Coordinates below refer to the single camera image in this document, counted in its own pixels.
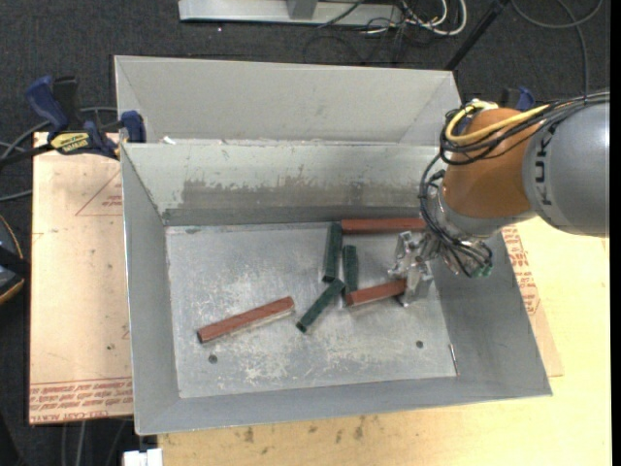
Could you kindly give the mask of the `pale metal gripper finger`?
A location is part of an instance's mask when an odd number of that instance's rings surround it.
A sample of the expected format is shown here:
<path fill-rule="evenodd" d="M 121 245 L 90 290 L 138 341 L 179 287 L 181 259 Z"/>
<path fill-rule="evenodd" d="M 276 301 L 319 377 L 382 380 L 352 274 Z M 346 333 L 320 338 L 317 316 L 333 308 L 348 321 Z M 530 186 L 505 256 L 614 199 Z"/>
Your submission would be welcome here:
<path fill-rule="evenodd" d="M 409 306 L 417 301 L 426 299 L 433 282 L 433 275 L 427 263 L 416 263 L 400 274 L 405 289 L 398 296 L 402 306 Z"/>
<path fill-rule="evenodd" d="M 401 232 L 397 238 L 397 246 L 394 253 L 394 264 L 388 270 L 390 278 L 405 278 L 412 269 L 414 252 L 417 247 L 416 240 L 411 231 Z"/>

